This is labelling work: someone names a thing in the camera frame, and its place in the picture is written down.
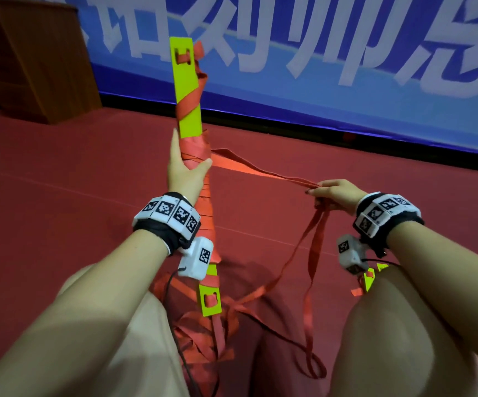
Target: white sensor device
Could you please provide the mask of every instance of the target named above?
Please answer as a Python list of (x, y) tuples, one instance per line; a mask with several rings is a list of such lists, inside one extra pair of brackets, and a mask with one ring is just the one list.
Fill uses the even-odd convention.
[(179, 248), (182, 259), (178, 266), (179, 276), (203, 280), (213, 253), (213, 242), (206, 237), (195, 237), (189, 249)]
[(336, 240), (338, 245), (338, 260), (341, 266), (351, 274), (367, 272), (369, 265), (363, 259), (369, 247), (362, 244), (358, 238), (351, 234), (342, 235)]

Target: hand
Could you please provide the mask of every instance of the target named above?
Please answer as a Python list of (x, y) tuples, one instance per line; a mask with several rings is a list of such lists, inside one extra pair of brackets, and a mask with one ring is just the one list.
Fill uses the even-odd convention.
[(178, 192), (189, 200), (194, 206), (199, 198), (204, 177), (211, 167), (211, 159), (204, 160), (193, 170), (187, 168), (182, 161), (180, 153), (180, 141), (176, 128), (173, 130), (171, 139), (171, 157), (168, 165), (168, 186), (169, 192)]
[(315, 206), (320, 204), (318, 198), (325, 198), (328, 200), (330, 210), (343, 210), (351, 216), (356, 214), (358, 202), (368, 194), (346, 179), (327, 179), (318, 185), (319, 188), (307, 191), (307, 194), (316, 198)]

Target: blue banner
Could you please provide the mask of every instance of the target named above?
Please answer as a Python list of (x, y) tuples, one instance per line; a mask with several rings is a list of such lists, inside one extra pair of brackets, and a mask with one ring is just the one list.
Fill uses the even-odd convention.
[(203, 108), (478, 151), (478, 0), (48, 1), (78, 6), (100, 92), (173, 103), (189, 36)]

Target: cable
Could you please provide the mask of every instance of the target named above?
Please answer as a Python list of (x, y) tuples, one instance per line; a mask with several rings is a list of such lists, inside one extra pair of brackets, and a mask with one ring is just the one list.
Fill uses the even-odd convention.
[[(171, 274), (171, 277), (169, 277), (169, 281), (168, 281), (168, 284), (165, 286), (165, 291), (164, 291), (164, 307), (165, 307), (165, 303), (167, 301), (167, 298), (168, 298), (168, 291), (169, 291), (169, 285), (171, 284), (171, 281), (173, 280), (173, 277), (178, 273), (178, 272), (182, 272), (184, 271), (186, 268), (183, 267), (181, 269), (178, 269), (178, 270), (175, 270), (173, 272), (173, 274)], [(171, 326), (171, 321), (169, 320), (169, 314), (168, 314), (168, 310), (167, 310), (167, 307), (165, 307), (165, 314), (168, 318), (168, 323), (169, 323), (169, 327), (171, 328), (171, 334), (173, 334), (173, 340), (174, 340), (174, 343), (176, 344), (176, 349), (178, 350), (178, 354), (180, 355), (180, 358), (182, 359), (182, 362), (184, 363), (184, 368), (185, 368), (185, 371), (188, 373), (188, 376), (189, 376), (189, 381), (191, 382), (191, 384), (193, 385), (193, 388), (196, 390), (196, 395), (197, 397), (202, 397), (202, 393), (199, 389), (199, 385), (195, 382), (195, 380), (193, 379), (193, 376), (191, 375), (191, 371), (189, 370), (189, 367), (188, 367), (188, 363), (185, 361), (185, 357), (184, 357), (184, 353), (182, 352), (182, 350), (180, 349), (180, 344), (178, 342), (178, 339), (176, 338), (176, 334), (174, 332), (174, 328), (173, 326)]]
[(389, 260), (381, 260), (381, 259), (362, 259), (362, 262), (381, 262), (387, 263), (388, 265), (398, 266), (401, 267), (398, 263), (390, 262)]

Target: red floor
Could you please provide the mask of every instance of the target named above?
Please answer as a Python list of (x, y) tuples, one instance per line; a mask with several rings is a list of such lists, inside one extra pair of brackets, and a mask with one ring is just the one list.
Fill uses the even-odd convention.
[[(109, 253), (130, 233), (134, 214), (164, 192), (173, 126), (173, 119), (113, 109), (57, 126), (0, 113), (0, 356), (64, 280)], [(421, 208), (428, 226), (478, 253), (476, 171), (207, 127), (213, 147), (232, 149), (264, 169), (315, 181), (347, 178), (369, 192), (400, 193)], [(279, 271), (310, 220), (312, 200), (298, 186), (221, 168), (212, 169), (211, 191), (224, 258), (221, 290), (239, 297)], [(356, 301), (349, 291), (355, 282), (338, 266), (335, 250), (335, 239), (350, 224), (338, 212), (329, 219), (314, 286), (315, 352), (329, 373)], [(287, 331), (300, 340), (306, 254), (304, 247), (271, 295), (277, 309), (256, 308), (275, 326), (281, 315), (295, 323)], [(179, 311), (183, 302), (176, 301)], [(237, 358), (220, 368), (226, 396), (247, 395), (250, 374), (258, 391), (266, 387), (274, 395), (323, 396), (328, 390), (328, 380), (297, 372), (293, 349), (247, 319), (233, 344), (242, 346)], [(254, 355), (261, 357), (255, 363)]]

